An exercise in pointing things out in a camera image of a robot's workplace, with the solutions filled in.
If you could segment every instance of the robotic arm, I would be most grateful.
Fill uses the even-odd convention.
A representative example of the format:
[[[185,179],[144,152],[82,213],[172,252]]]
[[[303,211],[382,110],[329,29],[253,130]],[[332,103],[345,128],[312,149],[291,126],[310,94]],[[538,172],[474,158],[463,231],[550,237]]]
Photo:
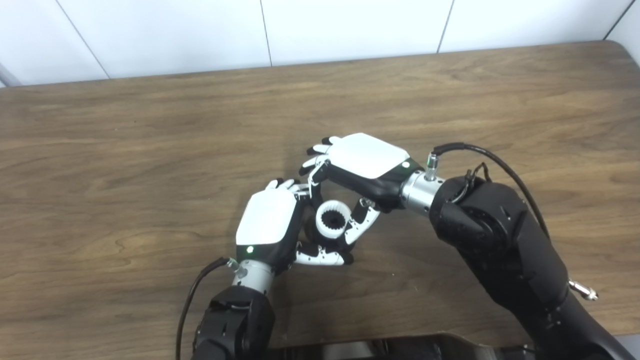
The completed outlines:
[[[496,161],[521,187],[532,211],[512,188],[492,182],[484,163],[464,176],[437,177],[439,157],[460,149]],[[316,155],[300,169],[307,184],[272,181],[250,199],[236,236],[238,262],[224,259],[236,276],[211,300],[192,359],[256,358],[275,321],[267,299],[273,278],[293,263],[352,263],[356,240],[380,213],[397,209],[428,217],[438,238],[458,250],[489,296],[516,316],[550,359],[633,359],[571,294],[597,299],[592,289],[569,279],[531,195],[495,155],[447,144],[434,148],[423,168],[406,151],[365,134],[325,138],[307,152]],[[477,175],[481,168],[484,179]],[[362,196],[353,211],[323,200],[326,180]],[[316,211],[307,229],[311,244],[298,241],[305,206]]]
[[[538,221],[516,191],[491,181],[484,163],[465,176],[437,177],[440,155],[451,150],[476,151],[500,165],[521,187]],[[402,149],[365,134],[325,139],[310,151],[321,153],[301,169],[314,167],[311,189],[328,179],[382,212],[406,208],[428,217],[438,238],[456,247],[489,296],[516,316],[549,358],[633,359],[569,292],[597,299],[591,288],[569,279],[529,191],[497,156],[452,143],[434,148],[425,169]],[[485,179],[477,177],[480,168]]]

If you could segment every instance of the cable connector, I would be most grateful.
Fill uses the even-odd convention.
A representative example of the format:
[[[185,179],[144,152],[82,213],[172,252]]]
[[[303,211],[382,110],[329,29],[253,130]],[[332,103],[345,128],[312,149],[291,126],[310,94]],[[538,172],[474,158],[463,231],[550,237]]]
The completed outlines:
[[[435,181],[438,172],[438,155],[433,152],[427,158],[427,168],[424,171],[424,179],[426,181]]]
[[[247,269],[243,268],[234,258],[229,258],[227,266],[233,271],[238,279],[242,279],[247,274]]]
[[[589,286],[584,286],[577,281],[573,281],[569,279],[569,288],[577,292],[578,294],[580,294],[580,296],[584,300],[589,300],[589,301],[598,300],[598,293],[594,289],[590,288]]]

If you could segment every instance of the black arm segment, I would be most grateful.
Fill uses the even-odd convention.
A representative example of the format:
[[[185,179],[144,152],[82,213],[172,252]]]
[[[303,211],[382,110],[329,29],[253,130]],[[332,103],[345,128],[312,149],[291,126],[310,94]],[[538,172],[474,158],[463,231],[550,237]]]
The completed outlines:
[[[538,348],[553,360],[633,360],[570,293],[564,263],[518,194],[476,179],[459,199],[464,187],[464,177],[447,180],[429,219]]]
[[[191,360],[258,359],[269,345],[274,323],[265,294],[230,286],[211,299],[196,330]]]

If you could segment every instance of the wood grain surface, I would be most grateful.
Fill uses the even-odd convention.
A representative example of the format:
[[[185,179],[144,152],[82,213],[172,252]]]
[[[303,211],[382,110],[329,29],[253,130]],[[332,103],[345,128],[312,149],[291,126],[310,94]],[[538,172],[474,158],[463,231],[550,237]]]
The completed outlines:
[[[234,255],[250,195],[297,176],[322,137],[361,131],[419,161],[454,141],[502,156],[571,276],[600,293],[588,311],[640,332],[640,71],[591,42],[1,89],[0,358],[171,358],[191,281]],[[447,154],[440,174],[483,160]],[[354,255],[276,279],[271,346],[527,339],[425,218],[380,217]],[[231,280],[204,281],[185,344]]]

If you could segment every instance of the silver metal knob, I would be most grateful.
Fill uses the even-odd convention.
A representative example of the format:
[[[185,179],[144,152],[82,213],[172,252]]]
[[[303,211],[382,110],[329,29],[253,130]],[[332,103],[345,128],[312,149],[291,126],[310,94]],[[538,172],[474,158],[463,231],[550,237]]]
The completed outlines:
[[[580,296],[584,300],[589,300],[589,301],[598,300],[598,293],[594,289],[590,288],[589,286],[584,286],[577,281],[573,281],[569,279],[569,288],[577,292],[578,294],[580,294]]]

